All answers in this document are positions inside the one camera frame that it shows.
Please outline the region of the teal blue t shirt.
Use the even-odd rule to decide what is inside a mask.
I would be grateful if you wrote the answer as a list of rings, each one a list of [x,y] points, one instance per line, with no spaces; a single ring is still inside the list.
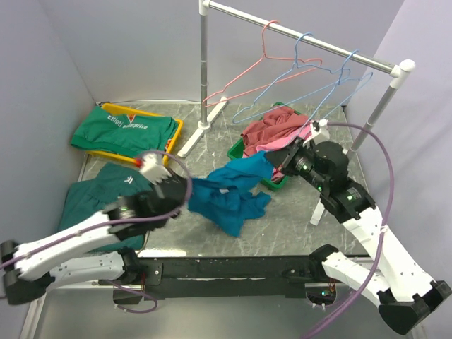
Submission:
[[[247,220],[265,215],[270,195],[251,190],[272,175],[273,166],[263,151],[231,160],[206,178],[193,179],[188,209],[212,221],[225,234],[240,237]]]

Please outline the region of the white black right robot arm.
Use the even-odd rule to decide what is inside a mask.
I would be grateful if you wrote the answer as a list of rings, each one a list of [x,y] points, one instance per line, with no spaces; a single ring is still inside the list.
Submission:
[[[367,190],[348,175],[349,160],[341,145],[324,141],[304,147],[301,140],[265,154],[283,174],[300,176],[319,193],[324,208],[364,247],[376,272],[324,245],[312,252],[310,276],[345,283],[366,297],[386,325],[408,334],[448,297],[451,287],[435,280],[409,255],[387,225]]]

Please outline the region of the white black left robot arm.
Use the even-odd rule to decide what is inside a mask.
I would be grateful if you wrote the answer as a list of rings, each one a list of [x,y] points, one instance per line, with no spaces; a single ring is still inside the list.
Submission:
[[[44,296],[56,287],[89,280],[131,284],[145,266],[133,249],[97,255],[95,250],[164,227],[190,198],[190,178],[172,174],[144,191],[119,196],[84,221],[51,236],[19,244],[1,243],[4,294],[10,305]]]

